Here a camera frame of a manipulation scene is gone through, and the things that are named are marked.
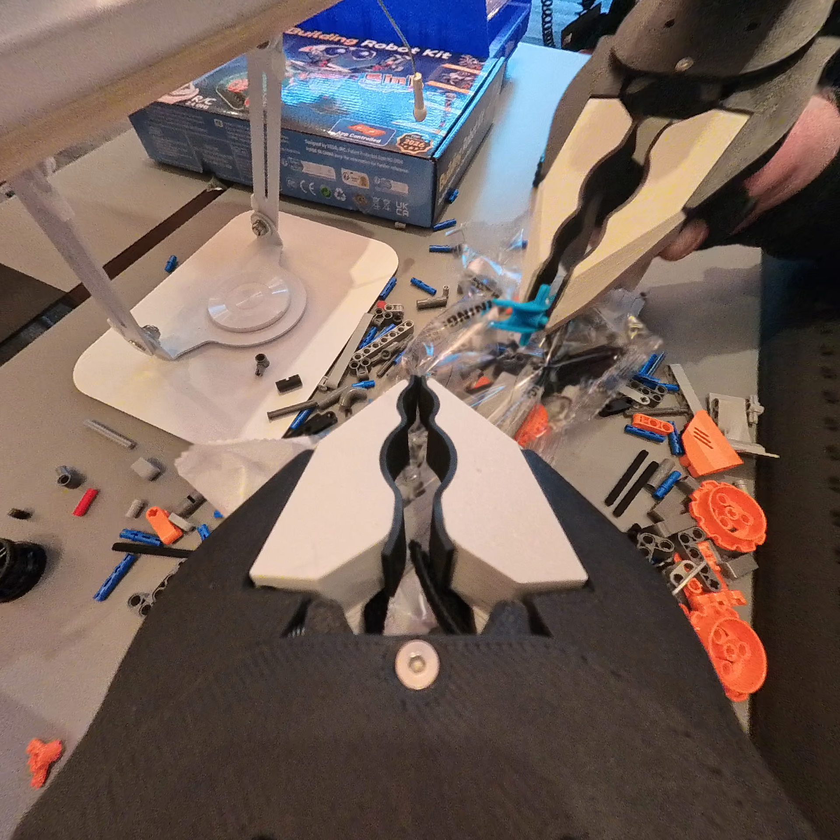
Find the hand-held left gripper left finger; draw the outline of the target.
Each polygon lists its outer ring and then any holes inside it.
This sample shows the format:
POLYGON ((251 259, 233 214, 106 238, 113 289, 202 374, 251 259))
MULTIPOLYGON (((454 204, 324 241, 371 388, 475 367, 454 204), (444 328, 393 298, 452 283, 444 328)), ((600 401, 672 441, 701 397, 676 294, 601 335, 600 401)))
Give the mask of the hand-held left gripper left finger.
POLYGON ((371 600, 388 603, 406 564, 396 477, 408 462, 412 388, 399 381, 313 449, 251 566, 256 587, 336 602, 357 634, 371 600))

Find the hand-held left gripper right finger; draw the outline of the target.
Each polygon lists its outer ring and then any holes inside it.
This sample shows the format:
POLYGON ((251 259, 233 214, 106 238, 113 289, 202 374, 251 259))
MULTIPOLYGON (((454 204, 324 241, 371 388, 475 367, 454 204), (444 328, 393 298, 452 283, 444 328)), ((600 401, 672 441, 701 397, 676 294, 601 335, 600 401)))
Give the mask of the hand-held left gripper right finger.
POLYGON ((437 479, 420 582, 445 633, 474 633, 474 611, 588 582, 526 451, 424 377, 420 423, 437 479))

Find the teal long curved piece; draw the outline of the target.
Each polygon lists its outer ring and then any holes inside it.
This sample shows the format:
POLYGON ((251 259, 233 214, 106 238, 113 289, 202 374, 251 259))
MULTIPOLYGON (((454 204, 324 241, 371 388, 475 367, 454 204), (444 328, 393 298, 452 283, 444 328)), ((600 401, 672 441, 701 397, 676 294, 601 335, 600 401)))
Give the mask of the teal long curved piece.
POLYGON ((549 321, 548 311, 553 303, 553 294, 549 284, 542 284, 537 295, 530 301, 496 299, 494 306, 498 310, 509 310, 505 318, 494 318, 488 322, 492 329, 515 333, 518 345, 525 347, 534 333, 541 331, 549 321))

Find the clear bag of building pieces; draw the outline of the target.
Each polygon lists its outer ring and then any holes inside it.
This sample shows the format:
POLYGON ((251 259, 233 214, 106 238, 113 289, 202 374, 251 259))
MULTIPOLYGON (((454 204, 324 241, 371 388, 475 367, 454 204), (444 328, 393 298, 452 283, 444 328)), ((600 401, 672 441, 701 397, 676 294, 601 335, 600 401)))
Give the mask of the clear bag of building pieces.
POLYGON ((441 245, 448 306, 401 354, 392 376, 435 381, 515 439, 550 460, 572 428, 592 420, 629 385, 661 340, 637 317, 642 299, 617 289, 559 329, 536 332, 527 346, 489 327, 519 298, 528 238, 523 218, 504 225, 458 223, 441 245))

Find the person's right forearm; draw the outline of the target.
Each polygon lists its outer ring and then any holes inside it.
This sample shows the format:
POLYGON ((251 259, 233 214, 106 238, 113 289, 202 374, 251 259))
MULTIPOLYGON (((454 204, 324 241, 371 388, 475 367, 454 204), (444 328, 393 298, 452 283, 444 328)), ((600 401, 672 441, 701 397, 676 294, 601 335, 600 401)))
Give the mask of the person's right forearm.
POLYGON ((778 259, 820 259, 838 251, 839 194, 800 192, 751 226, 757 246, 778 259))

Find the person's right hand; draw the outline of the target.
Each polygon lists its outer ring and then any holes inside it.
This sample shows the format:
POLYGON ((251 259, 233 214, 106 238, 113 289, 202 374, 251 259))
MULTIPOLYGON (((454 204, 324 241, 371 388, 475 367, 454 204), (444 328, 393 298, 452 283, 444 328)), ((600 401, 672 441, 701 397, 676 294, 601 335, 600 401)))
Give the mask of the person's right hand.
POLYGON ((715 203, 689 219, 659 254, 677 261, 723 245, 760 248, 751 226, 798 193, 839 194, 839 114, 837 90, 811 97, 779 148, 763 165, 730 185, 715 203))

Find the crumpled plastic scrap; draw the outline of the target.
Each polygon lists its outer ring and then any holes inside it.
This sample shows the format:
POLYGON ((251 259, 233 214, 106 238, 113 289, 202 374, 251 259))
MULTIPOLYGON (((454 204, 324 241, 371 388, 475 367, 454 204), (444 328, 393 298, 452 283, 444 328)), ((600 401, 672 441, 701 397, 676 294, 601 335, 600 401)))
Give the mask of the crumpled plastic scrap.
POLYGON ((175 459, 174 467, 214 509, 227 516, 295 457, 315 446, 310 437, 191 444, 175 459))

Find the orange curved small piece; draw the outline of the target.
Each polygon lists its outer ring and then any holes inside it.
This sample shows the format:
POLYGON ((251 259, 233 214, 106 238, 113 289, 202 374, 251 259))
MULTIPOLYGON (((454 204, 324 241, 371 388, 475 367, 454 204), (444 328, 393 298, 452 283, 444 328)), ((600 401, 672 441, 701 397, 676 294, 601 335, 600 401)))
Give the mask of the orange curved small piece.
POLYGON ((161 507, 150 507, 145 518, 163 545, 173 545, 184 536, 182 528, 170 519, 170 512, 161 507))

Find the blue plastic bin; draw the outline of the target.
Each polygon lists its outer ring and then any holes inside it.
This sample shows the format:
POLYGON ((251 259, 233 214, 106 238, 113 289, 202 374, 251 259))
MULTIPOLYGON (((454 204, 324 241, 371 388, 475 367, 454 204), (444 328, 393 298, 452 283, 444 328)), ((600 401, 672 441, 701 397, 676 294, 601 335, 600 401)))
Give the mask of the blue plastic bin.
POLYGON ((487 1, 487 55, 510 57, 529 27, 532 1, 487 1))

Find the blue robot kit box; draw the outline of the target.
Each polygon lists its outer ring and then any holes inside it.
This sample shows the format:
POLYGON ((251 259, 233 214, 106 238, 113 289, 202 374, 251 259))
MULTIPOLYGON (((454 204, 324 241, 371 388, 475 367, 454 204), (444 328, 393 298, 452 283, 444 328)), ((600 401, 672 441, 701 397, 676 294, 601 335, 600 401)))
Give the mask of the blue robot kit box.
POLYGON ((280 192, 429 228, 494 122, 487 2, 339 2, 282 37, 280 192))

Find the grey long flat bar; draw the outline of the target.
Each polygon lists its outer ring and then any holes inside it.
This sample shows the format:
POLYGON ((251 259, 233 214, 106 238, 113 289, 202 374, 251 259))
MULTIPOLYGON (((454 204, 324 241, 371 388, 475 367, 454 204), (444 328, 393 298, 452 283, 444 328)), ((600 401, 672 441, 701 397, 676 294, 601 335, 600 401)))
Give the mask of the grey long flat bar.
POLYGON ((683 366, 671 363, 668 367, 678 387, 680 398, 686 404, 688 413, 694 416, 698 412, 705 411, 706 406, 697 395, 683 366))

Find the grey curved panel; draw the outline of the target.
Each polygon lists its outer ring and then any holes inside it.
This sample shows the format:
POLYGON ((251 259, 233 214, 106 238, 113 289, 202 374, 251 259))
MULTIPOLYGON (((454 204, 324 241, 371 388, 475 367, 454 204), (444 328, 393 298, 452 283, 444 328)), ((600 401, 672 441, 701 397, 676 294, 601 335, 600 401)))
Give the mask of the grey curved panel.
POLYGON ((778 459, 779 455, 769 452, 757 442, 758 426, 748 425, 745 409, 747 400, 748 397, 741 398, 710 392, 707 397, 709 414, 737 454, 778 459))

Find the white book stand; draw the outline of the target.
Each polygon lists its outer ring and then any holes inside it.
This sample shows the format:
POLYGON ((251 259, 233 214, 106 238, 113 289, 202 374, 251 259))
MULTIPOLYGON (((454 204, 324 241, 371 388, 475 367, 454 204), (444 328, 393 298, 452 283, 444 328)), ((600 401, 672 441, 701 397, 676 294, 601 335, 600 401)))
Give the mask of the white book stand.
POLYGON ((80 393, 190 443, 278 438, 275 386, 247 364, 267 348, 273 375, 309 394, 395 273, 388 244, 280 211, 281 39, 331 4, 2 2, 2 180, 110 327, 76 363, 80 393), (44 160, 241 54, 256 71, 251 209, 131 308, 44 160))

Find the black wheel hub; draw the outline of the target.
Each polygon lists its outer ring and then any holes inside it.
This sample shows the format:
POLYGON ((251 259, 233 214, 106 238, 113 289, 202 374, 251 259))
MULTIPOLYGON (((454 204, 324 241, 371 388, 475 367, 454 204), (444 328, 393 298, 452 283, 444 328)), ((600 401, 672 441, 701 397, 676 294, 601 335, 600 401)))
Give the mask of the black wheel hub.
POLYGON ((35 542, 1 539, 1 603, 30 592, 46 570, 45 548, 35 542))

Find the orange small forked piece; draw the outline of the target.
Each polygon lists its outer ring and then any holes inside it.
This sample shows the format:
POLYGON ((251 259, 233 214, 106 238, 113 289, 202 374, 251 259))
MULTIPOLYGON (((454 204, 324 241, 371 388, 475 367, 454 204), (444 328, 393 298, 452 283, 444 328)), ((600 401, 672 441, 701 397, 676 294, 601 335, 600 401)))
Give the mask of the orange small forked piece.
POLYGON ((60 739, 44 741, 32 738, 26 747, 29 784, 33 789, 41 789, 47 781, 49 772, 64 752, 64 743, 60 739))

